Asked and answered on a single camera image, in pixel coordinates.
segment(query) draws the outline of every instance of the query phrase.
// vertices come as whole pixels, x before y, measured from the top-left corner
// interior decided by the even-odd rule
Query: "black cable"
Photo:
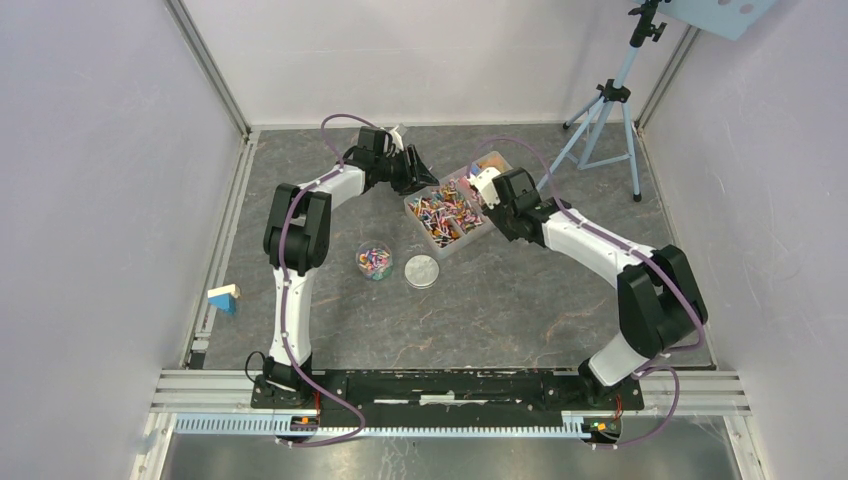
[[[250,359],[253,358],[253,356],[256,355],[257,353],[259,354],[260,357],[262,357],[262,363],[264,364],[265,363],[265,354],[260,352],[259,350],[254,350],[254,351],[250,352],[250,355],[247,356],[247,360],[244,361],[244,376],[247,377],[248,380],[250,380],[250,383],[256,383],[256,379],[250,378],[250,374],[247,373],[247,366],[250,364]]]

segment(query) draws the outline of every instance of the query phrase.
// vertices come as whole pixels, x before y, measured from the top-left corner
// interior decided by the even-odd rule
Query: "blue block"
[[[236,299],[229,293],[209,297],[209,304],[230,315],[236,313]]]

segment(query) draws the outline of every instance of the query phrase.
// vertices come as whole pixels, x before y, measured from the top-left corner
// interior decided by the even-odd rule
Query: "pile of candy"
[[[383,248],[373,247],[357,252],[359,269],[371,280],[382,280],[392,271],[392,254]]]
[[[421,197],[408,204],[440,248],[459,239],[457,226],[463,233],[468,233],[483,224],[483,219],[456,187],[456,180],[451,180],[428,197]]]

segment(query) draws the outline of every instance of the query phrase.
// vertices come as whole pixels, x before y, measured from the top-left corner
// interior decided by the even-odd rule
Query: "tripod knob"
[[[651,37],[651,40],[653,40],[654,43],[660,41],[660,37],[662,36],[662,32],[665,31],[666,25],[667,24],[665,22],[662,22],[659,27],[654,27],[654,35]]]

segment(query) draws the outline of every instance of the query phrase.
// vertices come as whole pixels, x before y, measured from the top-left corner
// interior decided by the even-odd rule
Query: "cable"
[[[250,352],[250,355],[247,356],[247,360],[244,361],[244,376],[247,377],[248,380],[250,380],[250,383],[256,383],[256,379],[250,378],[250,374],[247,373],[247,365],[250,363],[250,359],[253,358],[253,356],[256,355],[257,353],[259,354],[260,357],[262,357],[262,363],[264,364],[265,363],[265,354],[260,352],[259,350],[254,350],[254,351]]]
[[[289,206],[289,211],[286,212],[286,219],[283,222],[282,231],[280,232],[280,247],[279,248],[280,248],[280,258],[281,259],[285,258],[286,236],[289,233],[289,226],[291,225],[292,218],[294,217],[294,212],[297,209],[297,205],[300,203],[300,200],[303,198],[304,195],[306,195],[306,192],[314,189],[315,187],[317,187],[322,182],[326,182],[327,180],[335,177],[336,175],[341,173],[342,169],[344,168],[344,157],[342,156],[341,152],[339,152],[339,150],[335,147],[335,145],[333,145],[333,143],[330,141],[330,139],[327,137],[326,130],[324,128],[327,125],[327,122],[329,122],[330,120],[332,120],[334,118],[352,118],[352,119],[357,120],[359,122],[362,122],[362,123],[364,123],[364,124],[366,124],[370,127],[376,128],[373,123],[371,123],[371,122],[369,122],[365,119],[362,119],[360,117],[357,117],[356,115],[350,115],[350,114],[347,114],[347,113],[335,113],[333,115],[328,116],[327,118],[324,119],[323,122],[321,122],[321,137],[323,137],[324,143],[327,145],[327,147],[329,147],[330,150],[332,150],[333,153],[336,154],[340,168],[333,169],[330,172],[328,172],[328,173],[324,174],[323,176],[321,176],[320,178],[318,178],[317,180],[313,180],[312,182],[309,183],[309,185],[302,187],[300,189],[300,191],[297,193],[297,195],[295,195],[295,197],[292,199],[292,203]],[[319,440],[317,442],[294,443],[294,442],[289,441],[288,446],[293,447],[293,448],[309,448],[309,447],[322,447],[322,446],[326,446],[326,445],[333,445],[335,443],[343,442],[343,441],[348,440],[349,438],[353,437],[354,435],[358,434],[359,432],[361,432],[362,430],[365,429],[365,416],[362,415],[362,412],[360,412],[359,409],[357,409],[356,407],[354,407],[350,403],[346,402],[344,399],[334,395],[332,392],[325,389],[321,385],[318,385],[318,383],[315,382],[315,380],[311,379],[309,377],[309,375],[307,375],[306,372],[304,372],[303,369],[300,368],[300,365],[298,365],[297,359],[294,358],[294,353],[292,353],[291,345],[289,345],[288,330],[286,330],[286,302],[288,300],[289,285],[291,284],[291,281],[289,280],[289,269],[286,268],[285,261],[282,262],[282,265],[280,265],[280,268],[283,269],[283,278],[284,278],[283,291],[282,291],[282,294],[281,294],[282,298],[281,298],[281,304],[280,304],[280,332],[281,332],[281,336],[283,337],[283,347],[286,350],[286,355],[289,357],[289,363],[291,364],[292,368],[294,368],[295,372],[297,372],[298,376],[300,376],[300,378],[302,378],[304,382],[309,384],[309,386],[311,386],[312,388],[314,388],[318,392],[324,394],[324,396],[326,396],[330,400],[332,400],[332,401],[338,403],[339,405],[341,405],[342,407],[350,410],[351,412],[353,412],[354,415],[357,416],[357,418],[359,418],[359,427],[357,427],[352,432],[348,432],[348,433],[345,433],[343,435],[339,435],[338,437],[328,438],[326,440]]]
[[[684,345],[684,346],[680,346],[680,347],[671,347],[668,350],[666,350],[664,353],[684,352],[684,351],[689,351],[689,350],[695,350],[695,349],[698,349],[701,346],[703,346],[703,344],[704,344],[704,326],[701,324],[701,320],[698,318],[698,315],[695,313],[695,309],[692,308],[692,306],[686,300],[686,297],[683,296],[683,292],[681,292],[680,289],[677,287],[677,285],[675,285],[675,283],[671,281],[671,279],[668,277],[668,275],[666,275],[665,272],[662,271],[662,269],[659,267],[659,265],[654,263],[648,256],[644,255],[642,252],[639,252],[638,250],[631,248],[626,243],[618,240],[617,238],[613,237],[612,235],[607,234],[603,230],[599,230],[599,229],[595,228],[594,226],[592,226],[591,224],[584,223],[579,217],[577,217],[576,215],[574,215],[573,213],[568,211],[568,209],[565,208],[565,205],[562,204],[562,201],[559,198],[559,192],[557,191],[557,188],[554,185],[555,182],[553,181],[553,174],[551,174],[551,169],[548,166],[548,163],[545,161],[544,158],[542,158],[542,155],[540,155],[539,152],[537,152],[535,148],[530,146],[530,144],[521,140],[520,138],[508,137],[508,136],[497,136],[497,137],[488,138],[488,139],[484,140],[482,143],[480,143],[479,145],[477,145],[477,148],[471,154],[471,163],[468,164],[468,168],[465,171],[466,176],[469,173],[471,173],[471,166],[474,164],[474,161],[478,158],[477,157],[478,152],[483,147],[485,147],[485,146],[487,146],[491,143],[497,142],[497,141],[506,141],[506,142],[516,143],[516,144],[521,145],[522,147],[526,148],[527,150],[529,150],[530,153],[532,153],[533,156],[536,157],[537,160],[539,160],[539,163],[541,163],[542,166],[545,168],[545,173],[547,174],[548,178],[550,179],[550,181],[548,182],[548,186],[549,186],[551,193],[553,194],[554,202],[556,203],[557,207],[559,208],[559,211],[562,212],[562,214],[565,215],[566,218],[571,220],[571,222],[574,223],[575,225],[577,225],[578,227],[586,229],[587,231],[589,231],[590,233],[592,233],[596,237],[598,237],[602,240],[605,240],[606,242],[610,243],[611,245],[613,245],[615,247],[618,247],[619,249],[624,251],[625,254],[627,254],[627,255],[633,254],[633,256],[635,256],[636,258],[638,258],[639,260],[644,262],[645,265],[648,266],[648,268],[653,270],[654,273],[656,273],[657,276],[660,277],[660,279],[668,287],[668,289],[671,291],[671,293],[674,295],[674,297],[677,299],[677,301],[680,302],[680,304],[683,306],[683,309],[689,315],[689,320],[692,321],[692,324],[695,326],[695,330],[698,332],[698,341],[695,342],[692,345]],[[615,449],[618,449],[619,447],[636,445],[636,444],[641,443],[641,442],[653,437],[654,435],[660,433],[661,431],[665,430],[666,426],[668,426],[668,423],[671,421],[671,417],[674,415],[675,410],[677,410],[677,402],[678,402],[678,400],[680,400],[680,379],[677,377],[677,372],[670,366],[659,365],[659,366],[649,367],[650,363],[653,362],[653,361],[654,361],[654,359],[648,360],[643,365],[641,365],[639,368],[637,368],[633,372],[632,377],[634,379],[644,378],[644,377],[646,377],[646,376],[650,375],[651,373],[656,372],[658,370],[668,370],[671,373],[671,375],[674,377],[674,400],[672,400],[672,402],[671,402],[671,408],[668,411],[668,415],[663,419],[663,421],[659,424],[659,426],[657,426],[657,428],[655,428],[651,432],[649,432],[649,433],[647,433],[647,434],[645,434],[641,437],[635,438],[633,440],[628,440],[624,443],[617,444],[617,445],[599,445],[599,444],[596,444],[596,443],[592,443],[591,445],[592,445],[593,450],[596,449],[596,448],[615,450]]]

